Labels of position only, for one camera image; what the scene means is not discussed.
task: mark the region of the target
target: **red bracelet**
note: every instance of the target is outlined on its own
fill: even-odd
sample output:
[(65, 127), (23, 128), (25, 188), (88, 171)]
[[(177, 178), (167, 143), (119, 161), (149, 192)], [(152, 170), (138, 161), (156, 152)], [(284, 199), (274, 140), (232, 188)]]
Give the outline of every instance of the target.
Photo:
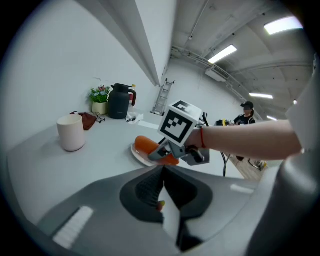
[(205, 149), (206, 146), (205, 146), (205, 143), (204, 143), (204, 129), (201, 127), (200, 129), (200, 132), (201, 132), (201, 143), (202, 143), (202, 147)]

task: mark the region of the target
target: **air conditioner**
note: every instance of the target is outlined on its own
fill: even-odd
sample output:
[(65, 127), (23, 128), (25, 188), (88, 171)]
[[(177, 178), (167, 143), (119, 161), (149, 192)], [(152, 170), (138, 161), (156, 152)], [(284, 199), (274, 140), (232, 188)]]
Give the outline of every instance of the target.
[(229, 78), (229, 74), (217, 66), (207, 69), (205, 74), (218, 82), (226, 82)]

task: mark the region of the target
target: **wooden floor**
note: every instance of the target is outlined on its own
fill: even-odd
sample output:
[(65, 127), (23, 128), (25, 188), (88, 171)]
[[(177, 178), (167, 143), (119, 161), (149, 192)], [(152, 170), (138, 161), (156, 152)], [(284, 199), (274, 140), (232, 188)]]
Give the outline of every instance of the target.
[(242, 176), (246, 179), (246, 180), (250, 180), (250, 181), (260, 181), (263, 173), (265, 170), (260, 171), (256, 168), (254, 168), (253, 166), (251, 166), (248, 163), (248, 158), (243, 159), (243, 161), (238, 161), (238, 159), (236, 158), (235, 155), (232, 155), (229, 159), (229, 161), (231, 161), (235, 167), (238, 169), (238, 171), (242, 174)]

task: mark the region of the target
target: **ladder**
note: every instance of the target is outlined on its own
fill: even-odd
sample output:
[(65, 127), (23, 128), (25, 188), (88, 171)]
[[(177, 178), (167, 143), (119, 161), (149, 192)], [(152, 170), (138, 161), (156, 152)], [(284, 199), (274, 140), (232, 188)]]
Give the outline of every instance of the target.
[(172, 85), (175, 83), (173, 82), (168, 82), (168, 78), (164, 81), (163, 86), (160, 88), (160, 92), (158, 95), (158, 98), (156, 99), (155, 105), (152, 108), (152, 111), (150, 113), (156, 114), (159, 116), (163, 116), (165, 113), (165, 109), (167, 106), (167, 100), (169, 97), (169, 93), (171, 91)]

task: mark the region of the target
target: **eyeglasses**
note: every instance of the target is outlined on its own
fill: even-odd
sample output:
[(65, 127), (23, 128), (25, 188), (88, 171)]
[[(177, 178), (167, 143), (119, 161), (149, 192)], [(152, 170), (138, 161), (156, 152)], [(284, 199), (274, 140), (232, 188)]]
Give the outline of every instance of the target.
[(102, 121), (106, 121), (105, 116), (101, 116), (100, 113), (93, 113), (93, 116), (96, 118), (96, 122), (99, 122), (99, 124), (102, 123)]

